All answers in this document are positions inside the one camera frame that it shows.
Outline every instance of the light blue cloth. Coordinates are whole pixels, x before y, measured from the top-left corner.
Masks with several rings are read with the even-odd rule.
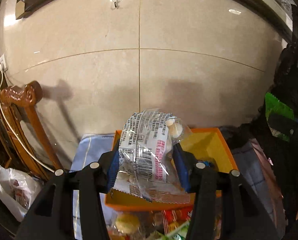
[[[248,141],[241,148],[231,150],[231,153],[239,171],[257,194],[269,216],[274,221],[273,205],[269,188],[264,178],[259,158],[257,157],[251,142]]]
[[[97,134],[85,136],[79,143],[76,155],[73,159],[70,172],[80,171],[85,166],[99,160],[100,156],[112,150],[114,134]],[[80,210],[79,210],[79,191],[73,192],[73,229],[75,238],[82,240]],[[105,194],[100,194],[102,211],[106,224],[111,224],[115,211],[105,205]]]

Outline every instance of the round candy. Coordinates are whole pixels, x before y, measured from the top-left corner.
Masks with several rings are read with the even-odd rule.
[[[183,127],[179,123],[174,123],[173,125],[169,126],[169,134],[172,138],[178,138],[183,131]]]
[[[123,234],[134,234],[140,226],[140,221],[137,216],[122,213],[116,218],[116,228]]]
[[[171,126],[171,125],[174,124],[174,121],[175,121],[175,119],[171,117],[170,119],[168,119],[168,120],[165,122],[165,125],[166,125],[167,127],[169,127],[169,126]]]

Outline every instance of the wooden chair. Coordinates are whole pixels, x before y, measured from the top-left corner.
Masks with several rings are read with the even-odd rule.
[[[12,142],[19,158],[22,163],[36,176],[39,176],[43,179],[48,179],[48,173],[45,169],[41,167],[39,163],[34,161],[25,149],[22,147],[16,136],[13,134],[9,126],[3,119],[1,111],[4,112],[8,122],[15,130],[17,135],[22,139],[22,142],[28,148],[30,153],[34,155],[34,151],[30,146],[28,140],[25,137],[25,134],[21,128],[20,121],[22,120],[17,107],[24,109],[30,124],[32,125],[38,140],[43,146],[45,152],[47,153],[50,161],[52,162],[54,168],[63,169],[55,150],[53,149],[35,110],[35,105],[42,99],[42,89],[37,81],[32,81],[29,84],[25,85],[23,89],[17,86],[9,86],[6,89],[3,89],[0,92],[0,117],[2,123],[8,133],[10,141]]]
[[[2,126],[0,125],[0,165],[5,169],[12,167],[22,171],[28,171],[21,163],[20,159],[10,150],[12,145],[3,135]]]

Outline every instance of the tile wall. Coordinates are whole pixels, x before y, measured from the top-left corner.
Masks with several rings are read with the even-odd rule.
[[[232,0],[55,0],[20,20],[15,4],[0,6],[7,81],[41,84],[37,112],[67,167],[84,134],[146,108],[195,127],[248,122],[284,47]]]

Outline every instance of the barcode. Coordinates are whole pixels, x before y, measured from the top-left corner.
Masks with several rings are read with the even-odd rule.
[[[137,153],[136,173],[147,179],[152,177],[152,149],[146,149]]]

